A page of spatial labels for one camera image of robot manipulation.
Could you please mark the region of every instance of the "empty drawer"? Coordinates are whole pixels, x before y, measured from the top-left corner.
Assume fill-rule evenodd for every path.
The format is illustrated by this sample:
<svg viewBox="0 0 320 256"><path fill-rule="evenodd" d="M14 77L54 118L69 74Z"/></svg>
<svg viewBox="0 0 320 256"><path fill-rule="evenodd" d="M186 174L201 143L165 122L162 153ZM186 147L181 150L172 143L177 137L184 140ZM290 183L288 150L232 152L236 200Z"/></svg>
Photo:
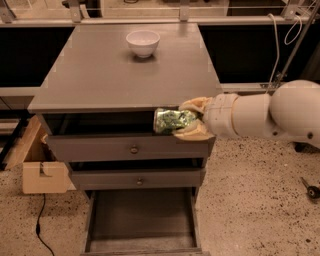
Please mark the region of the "empty drawer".
<svg viewBox="0 0 320 256"><path fill-rule="evenodd" d="M154 111L43 114L52 135L152 133Z"/></svg>
<svg viewBox="0 0 320 256"><path fill-rule="evenodd" d="M190 188L97 191L81 255L200 254L193 207Z"/></svg>

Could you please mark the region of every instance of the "gray cabinet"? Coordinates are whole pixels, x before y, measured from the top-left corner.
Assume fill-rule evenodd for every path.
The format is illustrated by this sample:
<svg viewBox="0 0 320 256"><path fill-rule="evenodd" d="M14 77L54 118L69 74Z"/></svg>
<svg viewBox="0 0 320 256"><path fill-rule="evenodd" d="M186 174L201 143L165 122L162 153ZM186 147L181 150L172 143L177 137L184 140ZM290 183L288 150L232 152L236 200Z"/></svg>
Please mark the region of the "gray cabinet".
<svg viewBox="0 0 320 256"><path fill-rule="evenodd" d="M138 29L160 34L148 59L126 46ZM156 108L221 91L197 25L79 25L68 42L29 111L91 195L82 255L202 254L193 204L214 139L153 132Z"/></svg>

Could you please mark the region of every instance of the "speckled floor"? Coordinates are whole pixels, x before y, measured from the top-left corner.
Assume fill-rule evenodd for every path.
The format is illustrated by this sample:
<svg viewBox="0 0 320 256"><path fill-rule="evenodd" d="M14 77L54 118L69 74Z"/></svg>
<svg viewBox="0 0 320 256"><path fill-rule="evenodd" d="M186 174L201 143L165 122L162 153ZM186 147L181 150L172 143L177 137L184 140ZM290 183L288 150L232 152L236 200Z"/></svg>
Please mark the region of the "speckled floor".
<svg viewBox="0 0 320 256"><path fill-rule="evenodd" d="M320 204L300 181L320 181L320 151L287 142L218 140L197 201L202 248L212 256L320 255ZM41 195L23 195L21 167L0 173L0 255L50 255L35 235ZM79 255L88 205L79 191L47 195L42 238Z"/></svg>

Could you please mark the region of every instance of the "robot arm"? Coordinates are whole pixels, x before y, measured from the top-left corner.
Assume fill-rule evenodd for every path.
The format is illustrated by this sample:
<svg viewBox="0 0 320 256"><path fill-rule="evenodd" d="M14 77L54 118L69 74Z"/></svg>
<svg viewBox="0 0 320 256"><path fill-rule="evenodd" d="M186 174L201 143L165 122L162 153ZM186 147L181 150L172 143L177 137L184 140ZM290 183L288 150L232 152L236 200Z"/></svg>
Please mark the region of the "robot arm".
<svg viewBox="0 0 320 256"><path fill-rule="evenodd" d="M203 118L196 129L175 132L183 140L255 136L320 148L320 86L313 82L286 83L273 96L219 94L197 98L182 104L180 110L184 109L200 112Z"/></svg>

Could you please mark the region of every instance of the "drawer handle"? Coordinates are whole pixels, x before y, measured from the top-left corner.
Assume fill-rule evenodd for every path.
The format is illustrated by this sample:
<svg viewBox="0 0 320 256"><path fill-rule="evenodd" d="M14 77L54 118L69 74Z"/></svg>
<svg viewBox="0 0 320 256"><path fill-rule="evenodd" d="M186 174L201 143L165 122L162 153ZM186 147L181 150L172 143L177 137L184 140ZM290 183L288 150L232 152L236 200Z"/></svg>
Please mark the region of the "drawer handle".
<svg viewBox="0 0 320 256"><path fill-rule="evenodd" d="M137 146L132 146L130 152L131 154L137 154L139 152L139 149Z"/></svg>
<svg viewBox="0 0 320 256"><path fill-rule="evenodd" d="M139 179L137 180L137 185L138 185L138 186L142 186L142 185L143 185L143 179L139 178Z"/></svg>

